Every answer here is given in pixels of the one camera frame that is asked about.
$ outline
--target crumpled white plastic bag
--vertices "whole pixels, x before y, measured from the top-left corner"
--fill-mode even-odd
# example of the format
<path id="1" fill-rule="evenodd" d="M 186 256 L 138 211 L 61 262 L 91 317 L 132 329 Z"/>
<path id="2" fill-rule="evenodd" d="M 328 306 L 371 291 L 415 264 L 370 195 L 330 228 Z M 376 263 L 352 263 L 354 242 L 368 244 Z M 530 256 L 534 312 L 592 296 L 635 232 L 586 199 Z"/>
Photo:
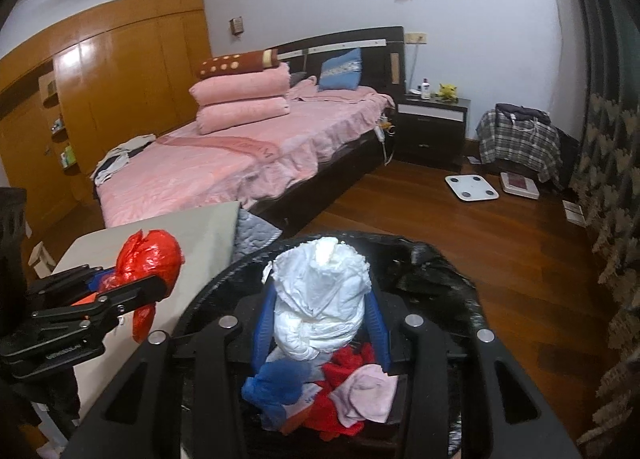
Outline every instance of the crumpled white plastic bag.
<path id="1" fill-rule="evenodd" d="M 278 294 L 273 332 L 287 356 L 312 360 L 353 339 L 371 291 L 362 255 L 335 237 L 322 237 L 281 253 L 272 266 Z"/>

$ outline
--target dark headboard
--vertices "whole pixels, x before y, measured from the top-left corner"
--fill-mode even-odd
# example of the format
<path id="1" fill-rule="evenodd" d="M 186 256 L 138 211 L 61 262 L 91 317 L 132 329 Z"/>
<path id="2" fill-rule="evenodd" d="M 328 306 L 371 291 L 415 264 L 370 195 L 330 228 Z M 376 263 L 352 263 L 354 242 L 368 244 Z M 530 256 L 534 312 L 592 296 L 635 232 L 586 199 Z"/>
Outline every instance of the dark headboard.
<path id="1" fill-rule="evenodd" d="M 278 57 L 292 54 L 284 59 L 284 62 L 289 62 L 292 73 L 306 71 L 308 75 L 320 76 L 322 62 L 356 47 L 351 44 L 342 48 L 336 44 L 350 42 L 361 42 L 367 46 L 362 47 L 360 85 L 373 87 L 379 93 L 388 94 L 397 103 L 405 93 L 402 26 L 330 33 L 273 47 L 278 48 Z"/>

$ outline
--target chair covered with plaid cloth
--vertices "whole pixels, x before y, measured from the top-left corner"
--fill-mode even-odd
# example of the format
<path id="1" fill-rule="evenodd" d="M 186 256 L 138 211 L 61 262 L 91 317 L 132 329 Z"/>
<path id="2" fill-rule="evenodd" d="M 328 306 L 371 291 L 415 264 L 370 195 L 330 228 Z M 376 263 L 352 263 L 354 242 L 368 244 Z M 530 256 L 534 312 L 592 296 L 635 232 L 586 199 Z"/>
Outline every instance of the chair covered with plaid cloth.
<path id="1" fill-rule="evenodd" d="M 480 160 L 493 163 L 509 160 L 520 163 L 538 173 L 538 180 L 560 187 L 558 173 L 562 166 L 558 130 L 551 125 L 546 113 L 536 116 L 514 115 L 496 104 L 493 111 L 484 113 L 476 127 L 480 141 Z"/>

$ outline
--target yellow toy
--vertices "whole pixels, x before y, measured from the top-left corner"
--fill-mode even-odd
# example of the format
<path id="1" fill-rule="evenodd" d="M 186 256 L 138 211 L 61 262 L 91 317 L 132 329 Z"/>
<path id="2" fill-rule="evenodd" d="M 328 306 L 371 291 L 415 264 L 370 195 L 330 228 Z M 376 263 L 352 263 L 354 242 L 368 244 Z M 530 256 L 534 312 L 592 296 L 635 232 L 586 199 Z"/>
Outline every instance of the yellow toy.
<path id="1" fill-rule="evenodd" d="M 458 101 L 458 86 L 452 84 L 440 84 L 440 91 L 436 93 L 436 96 L 443 102 L 457 102 Z"/>

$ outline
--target wall socket panel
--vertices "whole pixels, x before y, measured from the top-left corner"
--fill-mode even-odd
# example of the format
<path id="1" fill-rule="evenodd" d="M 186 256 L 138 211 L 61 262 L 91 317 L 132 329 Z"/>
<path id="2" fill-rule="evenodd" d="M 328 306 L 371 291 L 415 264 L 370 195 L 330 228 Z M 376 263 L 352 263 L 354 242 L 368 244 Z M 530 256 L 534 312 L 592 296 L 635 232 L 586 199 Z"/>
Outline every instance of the wall socket panel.
<path id="1" fill-rule="evenodd" d="M 405 33 L 404 43 L 405 44 L 426 44 L 427 34 L 426 33 Z"/>

